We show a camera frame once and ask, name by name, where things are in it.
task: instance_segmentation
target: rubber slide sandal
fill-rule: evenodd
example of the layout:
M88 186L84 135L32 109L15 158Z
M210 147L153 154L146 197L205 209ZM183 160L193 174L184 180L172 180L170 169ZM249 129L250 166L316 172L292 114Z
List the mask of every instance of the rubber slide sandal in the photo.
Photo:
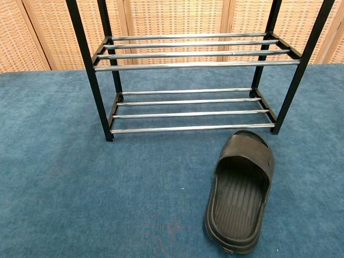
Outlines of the rubber slide sandal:
M209 236L224 250L256 246L273 172L273 153L258 134L240 130L224 145L205 213Z

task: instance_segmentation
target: chrome rod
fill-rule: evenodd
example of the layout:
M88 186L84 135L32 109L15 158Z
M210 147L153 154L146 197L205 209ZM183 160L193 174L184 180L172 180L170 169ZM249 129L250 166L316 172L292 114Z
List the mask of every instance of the chrome rod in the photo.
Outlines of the chrome rod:
M145 39L187 39L187 38L226 38L226 37L264 37L266 33L201 33L201 34L170 34L112 37L112 40L145 40Z
M260 98L225 98L225 99L195 99L187 101L150 101L150 102L120 102L118 106L147 106L147 105L170 105L170 104L200 104L200 103L223 103L223 102L246 102L260 101Z
M188 62L162 64L132 64L124 66L97 66L95 71L123 71L170 68L198 68L198 67L238 67L238 66L287 66L298 65L299 60L293 61L236 61L236 62Z
M278 42L278 39L237 40L237 41L193 41L193 42L171 42L171 43L104 45L104 47L105 49L126 49L126 48L190 47L190 46L241 46L241 45L271 45L277 42Z
M173 131L200 131L215 129L239 129L239 128L263 128L274 127L275 124L248 124L248 125L202 125L160 128L138 128L138 129L114 129L111 133L149 133L149 132L173 132Z
M192 51L192 52L162 52L142 54L118 54L98 55L101 60L135 59L135 58L177 58L183 56L245 56L245 55L282 55L289 53L289 49L283 50L254 50L254 51Z
M197 90L157 90L157 91L125 91L122 95L154 95L154 94L184 94L205 92L229 92L229 91L251 91L252 88L229 88L229 89L197 89Z
M124 114L112 116L115 119L131 118L157 118L157 117L198 117L198 116L221 116L229 114L259 114L267 113L269 110L241 110L241 111L215 111L215 112L187 112L187 113L165 113L165 114Z

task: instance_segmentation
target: black slipper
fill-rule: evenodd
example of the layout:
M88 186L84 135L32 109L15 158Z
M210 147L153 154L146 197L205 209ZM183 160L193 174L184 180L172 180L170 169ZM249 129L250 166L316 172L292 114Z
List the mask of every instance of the black slipper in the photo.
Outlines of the black slipper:
M256 246L273 172L273 153L258 134L240 130L224 145L205 227L226 251L248 253Z

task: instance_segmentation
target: floor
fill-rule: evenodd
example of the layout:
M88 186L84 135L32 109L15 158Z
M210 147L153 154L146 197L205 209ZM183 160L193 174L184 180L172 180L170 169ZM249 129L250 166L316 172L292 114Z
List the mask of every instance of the floor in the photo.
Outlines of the floor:
M266 67L277 113L294 67ZM121 72L126 91L249 87L254 68ZM114 87L99 73L107 112ZM344 255L344 65L309 66L279 135L260 235L246 257ZM247 97L247 92L148 99ZM228 257L205 233L213 169L233 130L106 142L83 71L0 75L0 257ZM119 113L257 109L257 103L121 107ZM116 128L266 123L265 115L128 119Z

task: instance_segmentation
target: wicker wall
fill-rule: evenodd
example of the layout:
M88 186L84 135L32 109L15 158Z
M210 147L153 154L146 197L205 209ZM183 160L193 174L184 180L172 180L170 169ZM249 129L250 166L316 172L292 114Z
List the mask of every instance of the wicker wall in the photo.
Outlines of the wicker wall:
M319 8L323 0L283 0L275 33L285 39L300 52L306 44ZM23 2L25 13L18 10L18 2ZM107 0L112 32L114 35L183 34L183 33L225 33L263 32L272 0ZM342 34L331 47L327 59L316 59L323 43L333 31L336 14L341 13L344 0L336 0L319 42L314 50L311 63L344 62L344 39ZM0 72L44 69L82 69L83 63L65 0L3 0L5 8L0 10ZM97 49L103 39L97 0L79 0L78 7L83 20L91 52ZM33 24L39 45L32 39L25 17ZM25 46L18 39L24 39ZM137 41L159 42L158 40ZM260 46L233 47L184 47L178 51L215 51L223 49L259 49ZM172 48L127 49L118 53L144 53L174 51ZM257 57L189 57L171 59L119 60L121 65L132 63L162 63L188 61L234 61L256 60ZM268 60L288 59L284 56L269 56Z

